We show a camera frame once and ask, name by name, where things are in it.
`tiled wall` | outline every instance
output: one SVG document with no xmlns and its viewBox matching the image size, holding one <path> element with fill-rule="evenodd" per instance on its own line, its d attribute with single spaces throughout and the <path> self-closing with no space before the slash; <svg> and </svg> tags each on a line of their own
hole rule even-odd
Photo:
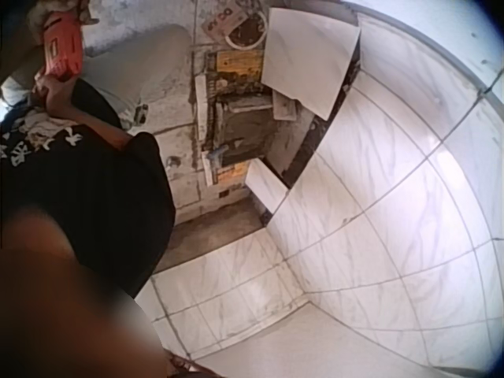
<svg viewBox="0 0 504 378">
<path fill-rule="evenodd" d="M 136 301 L 163 346 L 193 359 L 246 339 L 307 302 L 265 229 L 153 275 Z"/>
<path fill-rule="evenodd" d="M 422 365 L 485 369 L 504 328 L 504 124 L 425 45 L 360 22 L 364 71 L 268 230 L 334 318 Z"/>
</svg>

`black t-shirt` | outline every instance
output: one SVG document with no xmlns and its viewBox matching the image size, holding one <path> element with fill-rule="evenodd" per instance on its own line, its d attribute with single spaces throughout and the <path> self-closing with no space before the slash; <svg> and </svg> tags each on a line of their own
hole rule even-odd
<svg viewBox="0 0 504 378">
<path fill-rule="evenodd" d="M 116 150 L 85 125 L 28 109 L 0 137 L 2 221 L 37 206 L 78 261 L 135 297 L 168 245 L 175 207 L 155 138 Z"/>
</svg>

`person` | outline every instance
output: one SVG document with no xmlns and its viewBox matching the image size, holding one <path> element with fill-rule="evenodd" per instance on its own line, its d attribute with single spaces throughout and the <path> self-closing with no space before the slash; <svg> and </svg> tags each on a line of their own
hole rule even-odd
<svg viewBox="0 0 504 378">
<path fill-rule="evenodd" d="M 71 369 L 84 362 L 108 372 L 90 376 L 166 376 L 158 355 L 134 347 L 96 315 L 76 266 L 134 298 L 165 252 L 175 207 L 160 150 L 151 134 L 125 132 L 121 118 L 183 63 L 191 37 L 169 25 L 86 58 L 78 78 L 33 77 L 40 25 L 51 10 L 79 3 L 87 8 L 88 0 L 39 0 L 28 16 L 34 37 L 25 32 L 0 53 L 3 62 L 29 58 L 2 67 L 2 96 L 13 108 L 0 124 L 0 292 L 7 309 L 0 335 L 38 346 L 32 357 L 51 376 L 89 374 Z"/>
</svg>

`orange power drill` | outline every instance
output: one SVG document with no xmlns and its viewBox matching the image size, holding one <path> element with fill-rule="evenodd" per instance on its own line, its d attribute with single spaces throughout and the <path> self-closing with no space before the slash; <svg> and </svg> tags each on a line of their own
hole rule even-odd
<svg viewBox="0 0 504 378">
<path fill-rule="evenodd" d="M 60 81 L 66 81 L 82 71 L 82 29 L 77 9 L 53 12 L 44 25 L 45 74 L 54 75 Z"/>
</svg>

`hand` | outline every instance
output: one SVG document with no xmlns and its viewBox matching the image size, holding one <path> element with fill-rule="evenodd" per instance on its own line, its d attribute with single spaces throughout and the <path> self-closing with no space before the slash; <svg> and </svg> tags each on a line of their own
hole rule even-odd
<svg viewBox="0 0 504 378">
<path fill-rule="evenodd" d="M 79 18 L 82 25 L 94 25 L 98 23 L 98 19 L 91 18 L 89 1 L 81 0 L 80 2 Z M 35 6 L 28 12 L 27 17 L 28 27 L 36 43 L 39 45 L 43 43 L 43 27 L 47 17 L 52 12 L 66 12 L 76 9 L 77 6 L 79 6 L 79 0 L 38 0 Z"/>
<path fill-rule="evenodd" d="M 51 117 L 69 119 L 75 112 L 72 105 L 73 88 L 78 76 L 62 83 L 52 75 L 37 75 L 35 91 L 45 99 L 46 111 Z"/>
</svg>

